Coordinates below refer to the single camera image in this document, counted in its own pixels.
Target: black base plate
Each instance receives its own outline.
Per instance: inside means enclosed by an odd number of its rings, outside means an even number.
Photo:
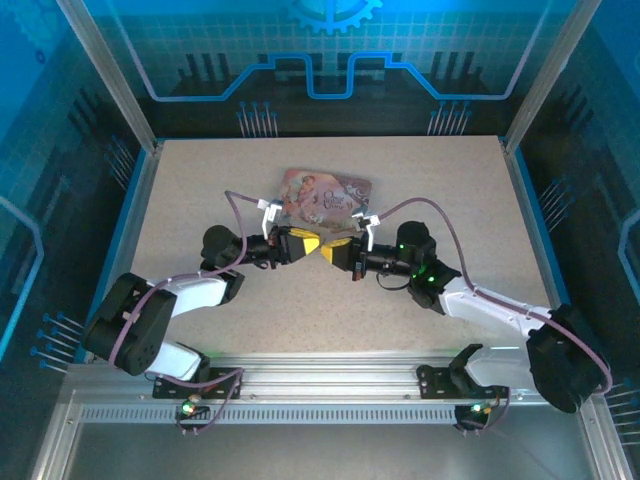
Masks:
[[[462,393],[451,381],[451,372],[448,367],[435,368],[429,365],[420,365],[416,369],[420,398],[423,400],[461,399],[490,400],[496,398],[505,399],[508,389],[506,387],[477,387],[469,392]]]
[[[213,380],[227,373],[231,373],[236,370],[235,368],[210,368],[209,369],[209,380]],[[205,400],[216,400],[221,399],[224,400],[229,395],[229,389],[233,386],[233,382],[235,377],[231,377],[224,382],[221,382],[219,385],[216,385],[214,388],[209,390],[208,392],[202,392],[202,389],[199,388],[190,388],[190,387],[181,387],[176,385],[175,383],[171,383],[168,380],[158,378],[154,382],[153,385],[153,398],[159,399],[178,399],[185,400],[189,395],[197,393]],[[242,388],[242,382],[238,385],[233,395],[231,395],[232,400],[236,400],[240,398],[240,390]]]

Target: speckled beige tabletop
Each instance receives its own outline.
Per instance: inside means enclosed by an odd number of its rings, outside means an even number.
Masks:
[[[238,232],[224,190],[271,199],[290,167],[370,179],[372,213],[409,197],[432,198],[453,221],[475,282],[525,302],[548,302],[496,137],[166,141],[132,271],[149,279],[196,271],[209,226]],[[262,211],[242,203],[248,233],[259,233]],[[424,221],[439,257],[459,267],[446,226],[426,205],[391,216],[378,227],[376,241],[393,244],[407,220]],[[319,252],[274,271],[238,270],[247,278],[233,302],[176,318],[167,338],[233,353],[503,343],[490,331],[423,310],[406,291],[382,290],[373,275],[351,282]]]

